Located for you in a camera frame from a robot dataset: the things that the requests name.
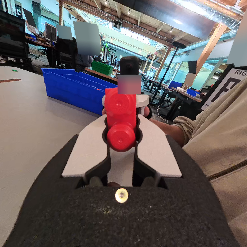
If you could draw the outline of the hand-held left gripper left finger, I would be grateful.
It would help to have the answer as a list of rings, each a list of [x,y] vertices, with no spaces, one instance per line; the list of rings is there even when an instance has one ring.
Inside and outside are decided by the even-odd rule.
[[[106,115],[87,125],[80,133],[62,172],[62,177],[106,176],[111,168],[110,150],[104,131]]]

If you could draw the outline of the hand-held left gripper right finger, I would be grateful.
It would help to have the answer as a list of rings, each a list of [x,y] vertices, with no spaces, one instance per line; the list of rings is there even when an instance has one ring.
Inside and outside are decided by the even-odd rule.
[[[182,177],[166,134],[157,125],[137,115],[137,134],[139,139],[133,163],[135,174],[141,178]]]

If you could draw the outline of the red two-stud toy block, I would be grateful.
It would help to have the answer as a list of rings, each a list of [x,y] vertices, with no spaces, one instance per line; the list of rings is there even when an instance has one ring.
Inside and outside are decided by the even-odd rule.
[[[136,94],[118,94],[118,88],[107,88],[104,107],[109,146],[118,152],[128,151],[136,144]]]

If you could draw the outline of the blue plastic bin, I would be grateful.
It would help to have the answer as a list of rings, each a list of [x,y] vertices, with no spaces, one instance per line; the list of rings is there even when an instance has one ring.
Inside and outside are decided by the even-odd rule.
[[[74,69],[42,68],[47,96],[102,114],[102,98],[106,88],[117,85]]]

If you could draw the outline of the green plastic crate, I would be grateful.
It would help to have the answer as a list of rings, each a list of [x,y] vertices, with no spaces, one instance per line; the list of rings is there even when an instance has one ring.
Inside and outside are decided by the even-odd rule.
[[[91,65],[94,71],[97,71],[107,76],[110,76],[112,74],[113,67],[110,65],[107,65],[107,64],[104,64],[98,61],[93,61]]]

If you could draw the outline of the black office chair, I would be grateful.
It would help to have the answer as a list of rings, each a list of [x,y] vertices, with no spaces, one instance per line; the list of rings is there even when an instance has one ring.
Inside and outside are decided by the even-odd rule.
[[[76,39],[57,38],[56,52],[57,62],[60,68],[76,69],[75,55],[77,51]]]

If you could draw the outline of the black and white sign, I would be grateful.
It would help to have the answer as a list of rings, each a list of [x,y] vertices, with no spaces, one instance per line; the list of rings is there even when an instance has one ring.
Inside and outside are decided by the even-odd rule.
[[[213,87],[209,90],[205,98],[202,100],[200,104],[200,109],[207,109],[218,98],[226,94],[241,80],[245,79],[246,76],[246,66],[237,68],[228,66],[222,73],[220,78],[215,82]]]

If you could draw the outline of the black computer monitor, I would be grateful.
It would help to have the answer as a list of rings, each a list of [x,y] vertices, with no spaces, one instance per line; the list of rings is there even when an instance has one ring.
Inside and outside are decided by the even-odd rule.
[[[27,59],[25,20],[0,11],[0,55]]]

